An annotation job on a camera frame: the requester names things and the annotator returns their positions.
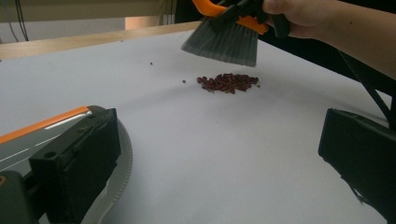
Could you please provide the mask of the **white table mat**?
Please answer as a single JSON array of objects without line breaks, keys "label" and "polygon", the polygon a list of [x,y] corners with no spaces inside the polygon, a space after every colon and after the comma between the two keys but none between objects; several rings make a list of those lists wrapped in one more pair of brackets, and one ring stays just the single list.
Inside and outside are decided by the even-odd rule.
[{"label": "white table mat", "polygon": [[233,64],[181,49],[185,33],[19,59],[0,54],[0,134],[81,105],[117,110],[134,164],[106,224],[385,224],[318,154],[330,108],[377,122],[363,86],[268,44],[259,85],[211,93]]}]

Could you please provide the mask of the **pile of red beans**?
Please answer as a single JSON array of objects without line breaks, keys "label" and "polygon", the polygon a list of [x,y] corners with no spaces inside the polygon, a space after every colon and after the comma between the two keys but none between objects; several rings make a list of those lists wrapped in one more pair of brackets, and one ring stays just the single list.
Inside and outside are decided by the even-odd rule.
[{"label": "pile of red beans", "polygon": [[260,86],[258,77],[233,73],[218,74],[215,77],[198,77],[196,82],[201,85],[203,90],[231,94],[235,94],[237,91],[247,91],[253,86]]}]

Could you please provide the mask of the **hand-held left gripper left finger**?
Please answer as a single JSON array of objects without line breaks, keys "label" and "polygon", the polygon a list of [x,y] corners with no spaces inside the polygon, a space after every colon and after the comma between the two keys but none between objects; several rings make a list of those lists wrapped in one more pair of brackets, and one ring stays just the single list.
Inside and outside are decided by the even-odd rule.
[{"label": "hand-held left gripper left finger", "polygon": [[80,224],[120,156],[117,111],[100,110],[49,142],[29,159],[46,193],[51,223]]}]

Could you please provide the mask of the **orange hand brush grey bristles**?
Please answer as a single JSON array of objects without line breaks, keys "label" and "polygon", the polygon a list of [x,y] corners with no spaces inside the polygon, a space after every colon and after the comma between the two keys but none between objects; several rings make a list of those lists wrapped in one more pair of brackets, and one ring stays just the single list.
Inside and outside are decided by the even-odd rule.
[{"label": "orange hand brush grey bristles", "polygon": [[239,0],[192,0],[197,10],[204,16],[181,49],[196,56],[224,63],[254,67],[257,63],[258,37],[268,30],[247,28],[234,24],[226,28],[213,28],[210,21],[228,5]]}]

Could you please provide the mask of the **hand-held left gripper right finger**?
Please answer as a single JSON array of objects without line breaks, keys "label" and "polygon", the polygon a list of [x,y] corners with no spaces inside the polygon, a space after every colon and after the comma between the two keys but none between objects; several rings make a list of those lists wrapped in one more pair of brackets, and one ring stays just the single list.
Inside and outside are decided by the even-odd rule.
[{"label": "hand-held left gripper right finger", "polygon": [[319,156],[362,203],[396,224],[396,132],[358,114],[327,110]]}]

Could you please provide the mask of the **grey dustpan with orange lip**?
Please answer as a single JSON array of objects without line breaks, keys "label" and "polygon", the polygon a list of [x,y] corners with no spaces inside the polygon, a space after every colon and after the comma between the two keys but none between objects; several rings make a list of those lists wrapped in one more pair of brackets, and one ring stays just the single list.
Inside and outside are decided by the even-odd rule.
[{"label": "grey dustpan with orange lip", "polygon": [[[49,221],[46,193],[36,181],[29,159],[63,132],[100,110],[106,109],[97,105],[78,107],[0,136],[0,224],[70,224]],[[128,185],[133,150],[119,119],[118,132],[117,166],[80,224],[102,224]]]}]

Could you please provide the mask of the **wooden table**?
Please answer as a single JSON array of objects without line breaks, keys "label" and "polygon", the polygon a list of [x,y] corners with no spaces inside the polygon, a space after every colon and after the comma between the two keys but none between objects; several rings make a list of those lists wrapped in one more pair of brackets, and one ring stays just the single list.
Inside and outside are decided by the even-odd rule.
[{"label": "wooden table", "polygon": [[199,24],[199,21],[191,21],[177,24],[122,30],[116,32],[106,32],[93,35],[77,35],[70,37],[0,44],[0,61],[58,52],[63,50],[85,48],[89,46],[96,46],[155,35],[167,35],[179,32],[187,32],[196,29]]}]

